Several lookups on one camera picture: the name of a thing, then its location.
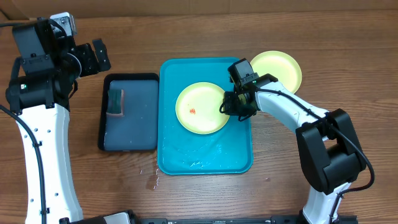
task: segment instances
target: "yellow plate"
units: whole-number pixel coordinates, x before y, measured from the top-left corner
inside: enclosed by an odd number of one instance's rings
[[[177,119],[193,133],[216,132],[229,119],[229,115],[220,113],[223,98],[224,90],[219,86],[207,82],[194,83],[186,87],[177,98]]]
[[[300,87],[302,80],[300,66],[294,58],[286,53],[275,50],[263,52],[255,56],[250,64],[259,76],[271,74],[292,93],[295,93]]]

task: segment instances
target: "sponge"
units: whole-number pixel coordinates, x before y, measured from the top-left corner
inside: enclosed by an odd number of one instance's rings
[[[106,114],[109,116],[124,115],[124,90],[108,90]]]

